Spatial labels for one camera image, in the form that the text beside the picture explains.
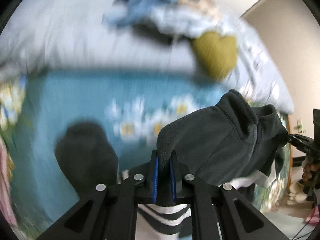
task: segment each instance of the metal screw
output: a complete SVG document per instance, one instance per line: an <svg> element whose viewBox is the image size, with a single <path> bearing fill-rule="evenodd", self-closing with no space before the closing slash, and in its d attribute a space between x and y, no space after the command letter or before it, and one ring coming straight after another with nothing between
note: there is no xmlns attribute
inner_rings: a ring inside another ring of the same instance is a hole
<svg viewBox="0 0 320 240"><path fill-rule="evenodd" d="M98 191L104 191L105 189L106 189L106 185L104 185L104 184L98 184L96 186L96 190L98 190Z"/></svg>
<svg viewBox="0 0 320 240"><path fill-rule="evenodd" d="M192 174L187 174L186 176L184 176L184 178L185 178L186 180L191 181L191 180L194 180L194 179L195 179L195 176L193 176Z"/></svg>
<svg viewBox="0 0 320 240"><path fill-rule="evenodd" d="M223 184L223 186L222 186L225 190L232 190L232 185L231 184L229 184L229 183L225 183L225 184Z"/></svg>
<svg viewBox="0 0 320 240"><path fill-rule="evenodd" d="M143 175L140 174L140 173L138 173L138 174L134 175L133 178L134 178L135 180L142 180L142 179L143 179Z"/></svg>

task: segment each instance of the hand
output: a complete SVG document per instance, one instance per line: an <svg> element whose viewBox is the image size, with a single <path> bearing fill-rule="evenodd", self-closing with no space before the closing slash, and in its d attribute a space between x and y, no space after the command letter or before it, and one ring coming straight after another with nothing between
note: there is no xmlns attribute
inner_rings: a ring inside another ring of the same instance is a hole
<svg viewBox="0 0 320 240"><path fill-rule="evenodd" d="M302 176L303 181L308 181L308 179L311 179L312 178L311 172L319 171L319 169L320 169L320 163L306 164L303 169L303 176Z"/></svg>

